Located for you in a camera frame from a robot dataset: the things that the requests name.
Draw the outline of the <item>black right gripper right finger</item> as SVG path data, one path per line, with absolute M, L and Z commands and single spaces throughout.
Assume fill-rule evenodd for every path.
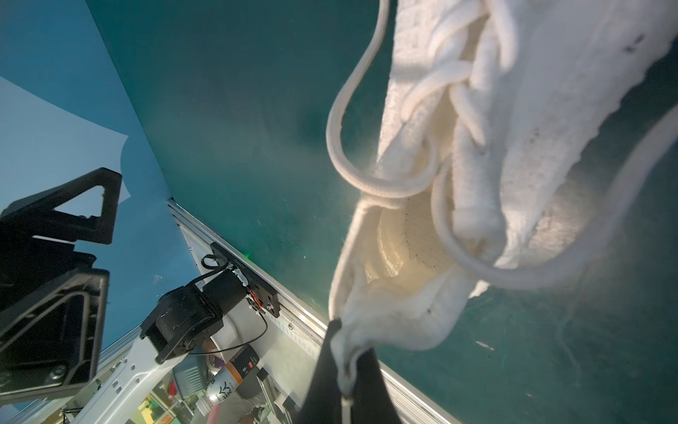
M 351 408 L 352 423 L 401 424 L 374 349 L 359 357 L 357 372 Z

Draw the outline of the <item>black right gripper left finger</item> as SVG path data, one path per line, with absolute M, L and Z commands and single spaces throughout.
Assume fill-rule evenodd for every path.
M 298 414 L 297 423 L 335 424 L 342 422 L 341 392 L 337 386 L 337 365 L 331 351 L 331 341 L 342 328 L 340 320 L 328 324 L 316 362 L 314 374 Z

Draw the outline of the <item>white shoelace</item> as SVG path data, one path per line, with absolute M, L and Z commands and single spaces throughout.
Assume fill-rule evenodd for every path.
M 542 288 L 582 270 L 607 245 L 677 140 L 667 112 L 637 143 L 597 215 L 558 256 L 509 270 L 549 198 L 603 121 L 677 35 L 674 1 L 402 1 L 371 172 L 341 140 L 345 110 L 388 21 L 337 95 L 332 164 L 360 190 L 362 214 L 429 194 L 435 239 L 457 267 L 498 287 Z

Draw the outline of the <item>white knit sneaker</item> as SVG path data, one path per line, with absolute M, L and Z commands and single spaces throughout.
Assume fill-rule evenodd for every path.
M 438 346 L 480 285 L 546 288 L 598 255 L 676 142 L 676 110 L 568 247 L 518 262 L 586 144 L 676 35 L 674 1 L 379 4 L 326 130 L 333 166 L 360 193 L 328 305 L 345 397 L 366 351 Z

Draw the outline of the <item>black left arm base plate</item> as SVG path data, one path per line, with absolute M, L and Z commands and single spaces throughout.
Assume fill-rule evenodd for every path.
M 275 318 L 280 317 L 279 292 L 258 271 L 222 245 L 212 242 L 210 247 L 214 254 L 226 259 L 231 271 L 243 282 L 245 288 L 252 293 L 252 299 L 260 309 L 266 310 Z

